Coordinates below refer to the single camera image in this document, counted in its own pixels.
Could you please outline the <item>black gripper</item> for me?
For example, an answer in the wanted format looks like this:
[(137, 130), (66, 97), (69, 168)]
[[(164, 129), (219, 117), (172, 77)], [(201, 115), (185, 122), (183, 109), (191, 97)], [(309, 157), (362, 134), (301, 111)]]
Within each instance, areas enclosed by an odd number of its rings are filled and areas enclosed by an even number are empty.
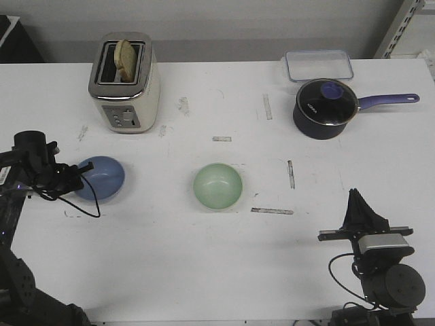
[(48, 194), (68, 194), (84, 188), (82, 171), (94, 168), (92, 162), (81, 162), (78, 165), (55, 164), (48, 180), (40, 186), (40, 189)]
[(399, 264), (404, 257), (391, 249), (361, 254), (358, 240), (371, 234), (401, 234), (405, 238), (412, 233), (413, 229), (407, 226), (390, 228), (389, 221), (375, 213), (361, 193), (353, 188), (349, 190), (347, 210), (341, 230), (321, 230), (317, 238), (319, 241), (349, 240), (356, 270), (358, 272), (380, 272)]

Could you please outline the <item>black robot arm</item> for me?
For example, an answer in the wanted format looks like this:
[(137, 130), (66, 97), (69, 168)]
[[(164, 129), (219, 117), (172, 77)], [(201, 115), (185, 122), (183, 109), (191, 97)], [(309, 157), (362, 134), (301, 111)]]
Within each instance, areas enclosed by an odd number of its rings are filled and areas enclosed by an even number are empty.
[(369, 306), (347, 302), (332, 312), (330, 325), (414, 325), (413, 313), (425, 298), (425, 283), (414, 268), (402, 264), (415, 250), (406, 241), (408, 226), (391, 227), (357, 189), (349, 190), (347, 210), (337, 230), (322, 230), (318, 240), (349, 240), (351, 270)]
[(37, 287), (22, 253), (30, 253), (44, 234), (45, 212), (24, 208), (27, 198), (60, 200), (82, 189), (83, 173), (92, 169), (56, 161), (58, 145), (36, 130), (14, 135), (9, 151), (1, 153), (1, 324), (90, 325), (75, 304), (65, 304)]

